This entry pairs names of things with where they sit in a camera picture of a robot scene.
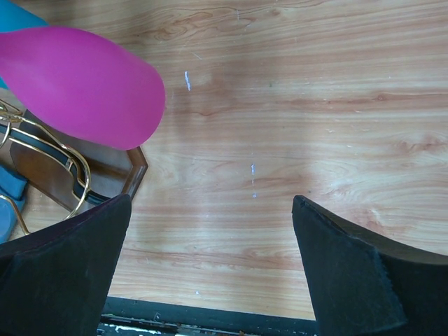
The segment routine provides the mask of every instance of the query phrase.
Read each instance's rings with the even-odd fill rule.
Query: black fabric
[[[303,196],[293,223],[320,336],[448,335],[448,257],[400,244]]]
[[[96,335],[130,215],[119,195],[0,245],[0,334]]]

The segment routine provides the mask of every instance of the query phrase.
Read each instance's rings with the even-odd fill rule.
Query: balloon
[[[0,46],[0,74],[10,91],[56,130],[128,150],[162,119],[159,73],[108,39],[47,26],[1,33]]]
[[[8,0],[0,0],[0,33],[40,26],[48,23]],[[0,88],[7,89],[1,78]]]

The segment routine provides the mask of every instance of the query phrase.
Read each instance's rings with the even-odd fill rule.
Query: teal object
[[[41,26],[48,23],[9,0],[0,0],[0,33]],[[0,88],[8,89],[1,78]]]
[[[25,203],[25,187],[28,180],[23,176],[0,166],[0,194],[10,197],[19,211],[22,211]],[[0,199],[0,244],[7,242],[17,216],[13,207],[4,199]]]

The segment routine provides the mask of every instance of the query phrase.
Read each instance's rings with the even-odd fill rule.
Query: brown wooden board
[[[63,144],[71,146],[84,156],[90,166],[94,191],[108,197],[120,193],[127,193],[131,197],[135,196],[148,169],[148,163],[140,148],[123,151],[90,143],[56,131],[40,121],[30,111],[26,111],[24,116],[39,122]],[[48,139],[42,131],[26,123],[22,123],[20,129],[42,139]],[[51,158],[17,143],[11,145],[10,155],[17,171],[29,179],[32,186],[67,210],[72,210],[77,205],[78,200],[71,194],[71,177],[61,165]],[[81,211],[92,207],[93,205],[84,203]]]

